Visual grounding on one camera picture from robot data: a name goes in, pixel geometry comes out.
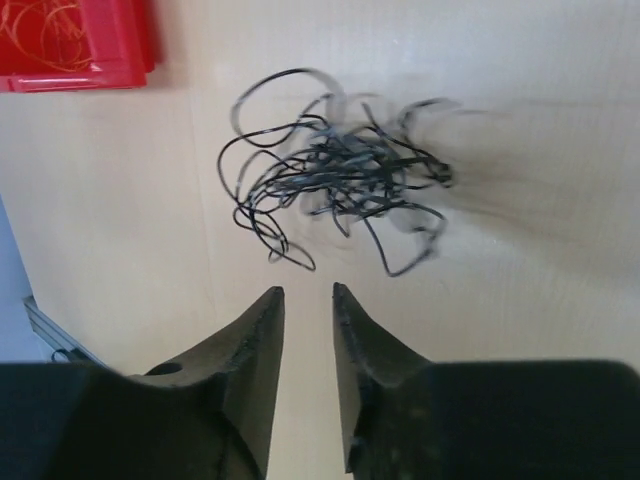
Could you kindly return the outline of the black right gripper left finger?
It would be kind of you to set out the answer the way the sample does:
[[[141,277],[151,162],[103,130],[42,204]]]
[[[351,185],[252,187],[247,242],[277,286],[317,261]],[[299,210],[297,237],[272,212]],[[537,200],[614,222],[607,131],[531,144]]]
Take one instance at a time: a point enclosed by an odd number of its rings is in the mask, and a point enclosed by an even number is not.
[[[262,479],[284,291],[143,375],[93,362],[1,367],[5,479]]]

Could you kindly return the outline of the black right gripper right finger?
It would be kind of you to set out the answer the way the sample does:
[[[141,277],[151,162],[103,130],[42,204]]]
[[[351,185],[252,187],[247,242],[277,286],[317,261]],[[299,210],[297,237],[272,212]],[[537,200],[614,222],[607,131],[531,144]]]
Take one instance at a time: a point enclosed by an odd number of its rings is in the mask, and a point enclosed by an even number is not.
[[[639,376],[607,360],[436,363],[333,287],[345,469],[356,479],[635,479]]]

